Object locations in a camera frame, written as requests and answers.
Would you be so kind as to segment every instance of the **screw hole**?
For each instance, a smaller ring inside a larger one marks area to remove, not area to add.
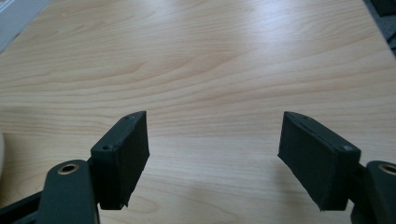
[[[387,174],[396,175],[396,166],[394,165],[380,164],[379,168]]]
[[[77,164],[67,164],[58,170],[58,175],[70,175],[78,169]]]
[[[113,146],[111,146],[111,145],[106,145],[106,146],[102,147],[103,150],[109,150],[111,148],[113,148]]]
[[[350,146],[343,146],[343,149],[345,149],[346,151],[352,150],[353,148]]]

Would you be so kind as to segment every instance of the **black plastic part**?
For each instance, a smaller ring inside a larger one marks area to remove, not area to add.
[[[396,0],[371,0],[379,16],[396,15]]]
[[[48,223],[99,223],[87,162],[66,161],[49,170],[35,224]]]
[[[102,209],[120,210],[149,158],[146,111],[120,119],[91,149],[95,197]]]
[[[359,164],[358,169],[354,172],[348,181],[348,195],[353,207],[350,219],[352,224],[375,224],[375,214],[371,206],[368,192],[364,184],[364,177],[367,169]]]
[[[370,161],[364,184],[376,221],[396,223],[396,165],[386,161]]]
[[[348,177],[361,151],[307,116],[285,112],[278,157],[292,170],[320,210],[345,210]]]
[[[0,209],[0,223],[8,224],[16,221],[19,221],[19,223],[33,223],[29,222],[28,219],[29,217],[35,217],[40,196],[41,192],[38,192]]]

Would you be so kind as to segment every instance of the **light wood surface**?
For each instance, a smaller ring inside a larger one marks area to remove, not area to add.
[[[0,55],[0,206],[123,115],[151,157],[103,223],[349,223],[276,156],[285,110],[396,160],[396,63],[362,1],[54,0]]]

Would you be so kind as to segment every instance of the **white object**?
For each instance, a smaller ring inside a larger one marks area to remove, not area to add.
[[[0,53],[50,0],[0,0]]]

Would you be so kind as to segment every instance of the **wood grain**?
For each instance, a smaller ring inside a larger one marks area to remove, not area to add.
[[[361,1],[55,0],[0,55],[0,206],[147,110],[148,165],[103,223],[348,223],[276,156],[283,111],[395,161],[395,75]]]

